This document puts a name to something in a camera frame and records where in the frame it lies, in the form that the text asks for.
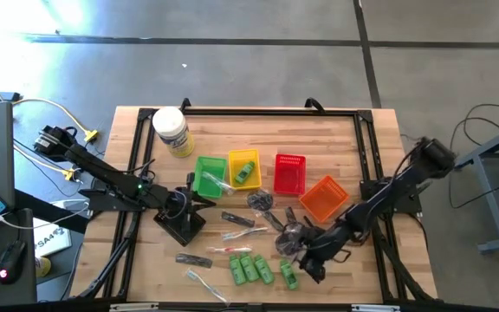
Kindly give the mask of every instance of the jar lid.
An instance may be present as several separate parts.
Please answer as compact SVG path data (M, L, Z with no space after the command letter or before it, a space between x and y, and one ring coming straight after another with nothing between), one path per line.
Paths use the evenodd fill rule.
M176 107L160 108L153 115L153 127L159 135L173 137L184 130L186 121L184 115Z

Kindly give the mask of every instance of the computer mouse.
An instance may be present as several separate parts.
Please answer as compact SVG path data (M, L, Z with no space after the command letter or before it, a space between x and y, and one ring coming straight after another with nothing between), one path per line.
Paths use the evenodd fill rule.
M23 271L26 243L16 240L9 244L0 256L0 283L14 283Z

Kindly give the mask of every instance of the concrete floor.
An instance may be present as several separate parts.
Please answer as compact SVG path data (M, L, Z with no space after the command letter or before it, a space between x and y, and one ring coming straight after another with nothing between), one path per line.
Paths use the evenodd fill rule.
M499 42L499 0L362 0L374 41ZM371 107L359 47L264 47L137 44L43 44L2 34L291 38L359 40L351 0L0 0L0 90L64 104L105 148L117 105L294 106L313 96L326 107ZM499 103L499 49L372 49L382 107L395 108L402 133L448 144L453 127L476 104ZM30 114L38 106L41 114ZM476 113L499 123L499 109ZM68 126L54 107L16 109L16 138L31 142L33 128ZM471 122L478 140L494 128ZM461 133L457 153L474 145ZM16 157L16 186L39 198L63 199L45 178ZM63 191L73 192L49 172ZM456 202L479 193L466 169ZM447 179L421 195L424 225L440 298L499 307L499 252L481 256L476 244L496 238L483 199L460 210L447 202Z

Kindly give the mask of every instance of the green object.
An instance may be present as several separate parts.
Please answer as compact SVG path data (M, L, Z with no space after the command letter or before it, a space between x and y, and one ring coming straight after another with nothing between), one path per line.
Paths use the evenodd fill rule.
M230 272L232 272L232 277L234 277L234 283L236 285L242 285L247 282L246 276L243 274L240 259L238 259L236 255L230 256Z
M259 279L259 273L257 273L256 266L247 253L243 252L240 254L240 263L242 264L243 272L246 274L246 277L248 277L250 283Z
M236 182L238 182L239 184L243 184L243 182L249 177L255 166L256 163L253 161L250 161L249 163L243 165L242 170L240 170L235 178Z
M294 271L292 271L292 266L286 259L281 260L281 273L284 276L284 281L288 285L288 289L294 290L298 288L298 280L295 279Z
M196 170L194 170L193 190L198 192L198 195L207 198L221 198L223 190L218 187L210 179L203 177L204 172L208 172L220 180L224 180L226 175L226 159L199 156L196 162Z
M262 278L263 282L266 284L270 284L275 281L275 276L273 272L270 270L269 265L265 261L261 255L256 256L256 267L259 272L259 276Z

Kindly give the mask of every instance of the green basket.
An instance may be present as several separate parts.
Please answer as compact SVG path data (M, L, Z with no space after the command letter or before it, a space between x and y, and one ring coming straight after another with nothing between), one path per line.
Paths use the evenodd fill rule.
M202 174L208 172L224 180L226 164L226 159L199 156L196 163L196 177L194 178L193 190L203 197L220 198L223 195L223 190L213 183L213 181L202 177Z

